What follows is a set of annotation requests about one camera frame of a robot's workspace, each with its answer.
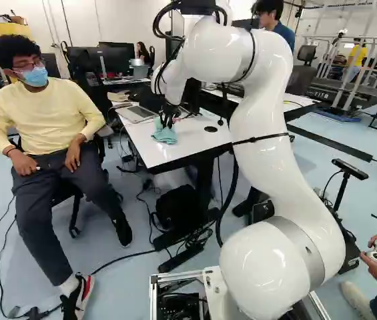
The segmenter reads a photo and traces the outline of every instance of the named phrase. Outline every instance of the white robotic arm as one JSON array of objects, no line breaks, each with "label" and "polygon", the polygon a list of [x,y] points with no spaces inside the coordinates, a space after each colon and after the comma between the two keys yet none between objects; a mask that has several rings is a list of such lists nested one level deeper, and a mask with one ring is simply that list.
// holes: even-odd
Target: white robotic arm
[{"label": "white robotic arm", "polygon": [[[168,102],[179,105],[191,77],[212,83],[242,79],[245,97],[230,120],[234,152],[252,186],[270,196],[276,215],[232,235],[220,268],[240,310],[255,320],[283,315],[333,277],[345,256],[337,223],[292,153],[282,110],[291,72],[292,53],[276,33],[223,26],[206,16],[159,80]],[[251,138],[255,142],[246,142]]]}]

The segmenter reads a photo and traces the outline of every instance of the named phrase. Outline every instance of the woman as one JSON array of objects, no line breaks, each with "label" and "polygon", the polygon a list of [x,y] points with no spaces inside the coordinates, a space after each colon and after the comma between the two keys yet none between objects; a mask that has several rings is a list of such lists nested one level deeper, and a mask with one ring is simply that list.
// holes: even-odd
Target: woman
[{"label": "woman", "polygon": [[151,64],[151,57],[149,56],[147,47],[142,41],[137,43],[137,58],[142,59],[146,65]]}]

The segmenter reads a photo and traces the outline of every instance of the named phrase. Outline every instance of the blue face mask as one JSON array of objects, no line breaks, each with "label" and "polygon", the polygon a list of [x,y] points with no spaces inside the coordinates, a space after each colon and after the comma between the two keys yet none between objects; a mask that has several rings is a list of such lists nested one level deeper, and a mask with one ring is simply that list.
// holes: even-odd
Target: blue face mask
[{"label": "blue face mask", "polygon": [[22,72],[27,85],[32,87],[44,87],[47,84],[47,70],[44,67],[35,67],[31,71]]}]

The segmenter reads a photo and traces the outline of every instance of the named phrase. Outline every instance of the sneaker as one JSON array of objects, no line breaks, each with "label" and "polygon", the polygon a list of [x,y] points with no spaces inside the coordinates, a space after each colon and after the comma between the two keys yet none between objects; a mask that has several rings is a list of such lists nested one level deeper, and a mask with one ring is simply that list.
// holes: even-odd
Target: sneaker
[{"label": "sneaker", "polygon": [[84,277],[76,274],[75,277],[79,280],[79,286],[69,297],[61,296],[63,312],[63,320],[82,320],[87,302],[95,285],[95,278],[93,276]]},{"label": "sneaker", "polygon": [[121,245],[125,248],[129,247],[133,240],[133,234],[126,218],[120,220],[111,220],[111,222],[113,223],[115,230],[117,231],[117,236],[119,237]]},{"label": "sneaker", "polygon": [[370,300],[351,282],[345,281],[340,284],[342,295],[345,300],[357,311],[359,318],[363,320],[376,320],[370,309]]}]

